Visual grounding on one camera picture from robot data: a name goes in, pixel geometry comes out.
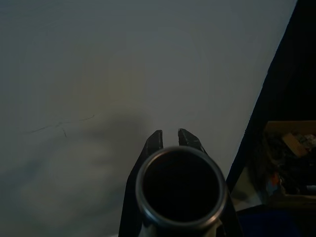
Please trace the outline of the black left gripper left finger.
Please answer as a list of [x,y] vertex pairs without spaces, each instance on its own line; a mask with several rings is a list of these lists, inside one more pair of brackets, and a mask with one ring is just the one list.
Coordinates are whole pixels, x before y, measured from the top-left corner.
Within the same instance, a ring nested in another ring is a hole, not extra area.
[[139,236],[142,227],[142,215],[140,213],[135,194],[136,178],[145,160],[150,155],[162,148],[162,130],[157,130],[146,140],[145,145],[132,171],[130,172],[130,175],[128,176],[124,193],[118,237]]

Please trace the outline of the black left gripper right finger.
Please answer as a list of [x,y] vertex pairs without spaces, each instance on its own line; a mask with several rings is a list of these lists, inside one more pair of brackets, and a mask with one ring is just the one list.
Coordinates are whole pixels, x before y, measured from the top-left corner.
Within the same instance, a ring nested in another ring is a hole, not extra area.
[[178,130],[178,138],[179,138],[179,145],[181,146],[188,146],[195,148],[201,152],[203,152],[207,158],[209,158],[213,163],[215,163],[215,170],[219,170],[221,178],[220,180],[220,188],[225,190],[226,200],[225,206],[223,207],[222,213],[220,214],[218,220],[221,221],[221,225],[215,231],[214,237],[244,237],[242,232],[242,228],[240,226],[237,213],[235,211],[233,201],[231,198],[230,191],[227,187],[225,178],[219,166],[216,162],[208,155],[206,150],[204,149],[201,141],[193,135],[191,132],[187,131],[186,129],[180,128]]

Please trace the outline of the blue dustpan with long handle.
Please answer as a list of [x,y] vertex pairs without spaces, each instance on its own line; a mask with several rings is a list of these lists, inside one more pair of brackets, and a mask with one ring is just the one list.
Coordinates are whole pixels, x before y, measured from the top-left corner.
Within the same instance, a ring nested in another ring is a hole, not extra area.
[[237,212],[244,237],[316,237],[316,210],[258,205]]

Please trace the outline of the brown cardboard box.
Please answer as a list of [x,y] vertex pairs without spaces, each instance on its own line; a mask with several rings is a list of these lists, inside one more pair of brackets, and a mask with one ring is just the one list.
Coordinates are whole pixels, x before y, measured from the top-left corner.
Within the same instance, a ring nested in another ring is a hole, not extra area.
[[[263,132],[268,131],[287,131],[299,130],[302,132],[316,131],[316,121],[270,121],[266,124]],[[249,164],[249,173],[251,181],[258,192],[262,204],[275,208],[297,208],[297,209],[313,209],[316,210],[316,196],[309,195],[289,195],[282,193],[274,193],[269,195],[265,189],[259,186],[256,170],[253,165],[254,154],[251,157]]]

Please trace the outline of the dark clutter pile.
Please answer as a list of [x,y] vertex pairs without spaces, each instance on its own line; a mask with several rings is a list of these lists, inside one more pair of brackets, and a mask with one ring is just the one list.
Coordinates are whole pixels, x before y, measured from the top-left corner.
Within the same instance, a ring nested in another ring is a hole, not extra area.
[[259,186],[269,195],[316,196],[316,131],[265,130],[253,165]]

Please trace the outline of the black broom with white head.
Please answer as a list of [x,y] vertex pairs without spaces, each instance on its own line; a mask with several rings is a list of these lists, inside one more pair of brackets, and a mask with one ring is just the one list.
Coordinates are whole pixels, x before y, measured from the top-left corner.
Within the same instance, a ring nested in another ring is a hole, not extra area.
[[188,146],[150,155],[136,178],[140,237],[216,237],[228,191],[219,166]]

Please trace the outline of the black fabric panel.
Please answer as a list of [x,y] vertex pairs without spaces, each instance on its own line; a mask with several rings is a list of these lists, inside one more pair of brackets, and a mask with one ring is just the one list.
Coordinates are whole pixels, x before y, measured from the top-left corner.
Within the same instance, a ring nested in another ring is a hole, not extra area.
[[316,0],[297,0],[229,171],[237,211],[262,204],[251,183],[250,162],[269,121],[316,124]]

